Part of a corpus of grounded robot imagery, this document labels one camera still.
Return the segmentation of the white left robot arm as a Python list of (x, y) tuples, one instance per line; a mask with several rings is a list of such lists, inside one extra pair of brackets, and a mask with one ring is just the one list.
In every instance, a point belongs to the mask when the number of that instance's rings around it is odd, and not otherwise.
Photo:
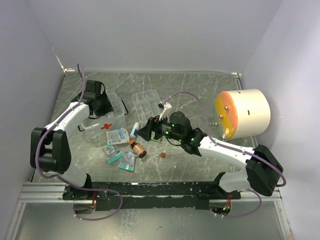
[(58, 178), (75, 188), (81, 199), (89, 199), (94, 192), (89, 174), (72, 164), (70, 137), (78, 126), (94, 115), (97, 118), (113, 110), (105, 85), (96, 80), (86, 80), (85, 86), (68, 108), (47, 126), (36, 127), (31, 132), (30, 165), (43, 178)]

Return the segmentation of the brown syrup bottle orange cap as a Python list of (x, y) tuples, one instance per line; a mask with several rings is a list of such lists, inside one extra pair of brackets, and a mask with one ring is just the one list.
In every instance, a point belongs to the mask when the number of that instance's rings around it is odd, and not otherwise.
[(129, 145), (132, 149), (132, 151), (139, 157), (139, 158), (143, 158), (146, 154), (147, 154), (147, 151), (144, 150), (142, 148), (142, 146), (138, 143), (136, 143), (134, 140), (130, 140), (129, 141)]

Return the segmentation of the white gauze dressing packet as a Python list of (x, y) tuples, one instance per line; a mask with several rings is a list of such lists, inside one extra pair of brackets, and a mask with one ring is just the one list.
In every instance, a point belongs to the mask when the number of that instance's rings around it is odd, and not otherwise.
[(129, 133), (125, 128), (118, 128), (106, 132), (106, 143), (108, 145), (126, 144), (130, 141)]

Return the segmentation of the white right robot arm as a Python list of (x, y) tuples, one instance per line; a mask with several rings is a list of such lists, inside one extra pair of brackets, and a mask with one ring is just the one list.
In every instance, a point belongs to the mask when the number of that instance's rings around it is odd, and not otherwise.
[(150, 117), (137, 134), (147, 142), (152, 137), (166, 137), (178, 141), (190, 155), (213, 157), (237, 166), (238, 172), (220, 173), (216, 177), (212, 193), (218, 199), (230, 192), (247, 189), (270, 197), (279, 179), (284, 177), (283, 167), (266, 146), (244, 147), (213, 138), (200, 128), (192, 128), (190, 120), (180, 111), (164, 119)]

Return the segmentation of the clear bandage bag teal header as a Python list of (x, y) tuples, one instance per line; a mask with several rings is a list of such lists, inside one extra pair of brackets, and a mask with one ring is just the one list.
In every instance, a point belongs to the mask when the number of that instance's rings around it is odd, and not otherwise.
[(123, 157), (120, 159), (120, 162), (117, 167), (121, 170), (134, 172), (135, 161), (136, 161), (136, 155), (131, 151), (126, 150), (124, 151)]

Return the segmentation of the clear plastic medicine box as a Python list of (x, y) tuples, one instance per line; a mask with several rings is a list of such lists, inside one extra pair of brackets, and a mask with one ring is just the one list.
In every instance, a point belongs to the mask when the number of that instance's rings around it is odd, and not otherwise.
[(107, 144), (107, 132), (124, 128), (126, 126), (126, 109), (120, 97), (115, 92), (106, 93), (113, 111), (96, 118), (85, 119), (80, 129), (83, 130), (84, 139), (97, 147)]

